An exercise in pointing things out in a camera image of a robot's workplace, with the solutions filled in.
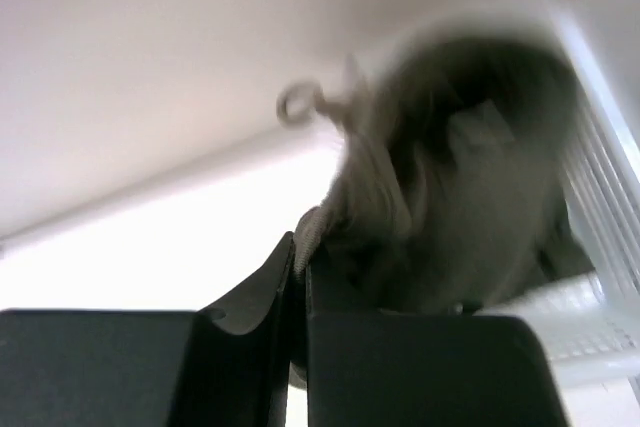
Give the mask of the olive green shorts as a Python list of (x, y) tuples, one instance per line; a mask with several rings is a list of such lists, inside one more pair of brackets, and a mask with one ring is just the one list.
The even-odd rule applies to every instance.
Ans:
[(299, 287), (325, 250), (385, 313), (491, 308), (594, 267), (570, 227), (563, 160), (584, 95), (564, 53), (520, 36), (422, 40), (349, 91), (303, 80), (278, 97), (289, 128), (314, 117), (346, 153), (294, 231)]

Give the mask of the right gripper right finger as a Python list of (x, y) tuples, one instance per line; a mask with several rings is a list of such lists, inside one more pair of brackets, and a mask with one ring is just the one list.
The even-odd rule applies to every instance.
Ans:
[(381, 313), (317, 258), (306, 326), (312, 426), (568, 423), (542, 346), (518, 318)]

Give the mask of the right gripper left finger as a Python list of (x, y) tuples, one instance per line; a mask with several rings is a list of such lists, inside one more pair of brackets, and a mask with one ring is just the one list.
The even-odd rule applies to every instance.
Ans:
[(281, 426), (293, 240), (198, 311), (8, 310), (5, 426)]

